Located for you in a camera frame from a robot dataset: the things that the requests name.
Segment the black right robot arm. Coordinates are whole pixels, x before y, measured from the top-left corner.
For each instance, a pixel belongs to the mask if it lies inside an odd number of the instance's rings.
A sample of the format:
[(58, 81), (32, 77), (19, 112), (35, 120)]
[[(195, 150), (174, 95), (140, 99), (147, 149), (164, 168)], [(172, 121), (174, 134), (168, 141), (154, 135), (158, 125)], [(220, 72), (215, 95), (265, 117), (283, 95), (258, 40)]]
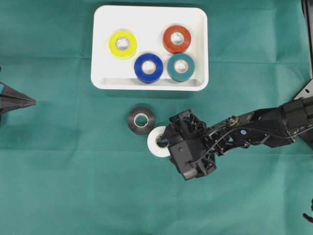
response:
[(211, 127), (192, 110), (170, 117), (160, 139), (168, 142), (170, 161), (185, 180), (216, 170), (216, 156), (252, 145), (289, 145), (313, 128), (313, 99), (299, 98), (277, 108), (231, 116)]

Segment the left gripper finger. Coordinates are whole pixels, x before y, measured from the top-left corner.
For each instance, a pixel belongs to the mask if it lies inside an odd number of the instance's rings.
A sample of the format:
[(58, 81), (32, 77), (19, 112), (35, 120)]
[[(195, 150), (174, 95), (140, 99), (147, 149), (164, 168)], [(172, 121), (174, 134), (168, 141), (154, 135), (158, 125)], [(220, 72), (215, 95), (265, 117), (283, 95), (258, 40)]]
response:
[(0, 98), (0, 113), (4, 114), (16, 109), (27, 108), (36, 104), (35, 100), (22, 100), (8, 97)]
[(0, 96), (4, 98), (11, 98), (15, 100), (22, 100), (22, 101), (36, 103), (35, 99), (23, 93), (18, 92), (17, 90), (7, 86), (6, 84), (2, 82), (0, 83)]

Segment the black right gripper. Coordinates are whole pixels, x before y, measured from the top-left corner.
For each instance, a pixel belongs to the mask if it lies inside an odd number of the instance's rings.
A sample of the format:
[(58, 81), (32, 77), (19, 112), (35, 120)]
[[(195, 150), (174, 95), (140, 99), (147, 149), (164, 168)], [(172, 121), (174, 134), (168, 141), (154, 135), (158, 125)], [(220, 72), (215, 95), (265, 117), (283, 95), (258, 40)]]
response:
[(217, 169), (215, 153), (209, 152), (206, 146), (204, 134), (207, 130), (206, 123), (197, 118), (192, 110), (188, 109), (169, 118), (169, 125), (166, 126), (162, 139), (158, 139), (159, 147), (169, 146), (169, 141), (199, 139), (204, 146), (205, 152), (193, 164), (203, 161), (206, 164), (205, 170), (209, 175)]

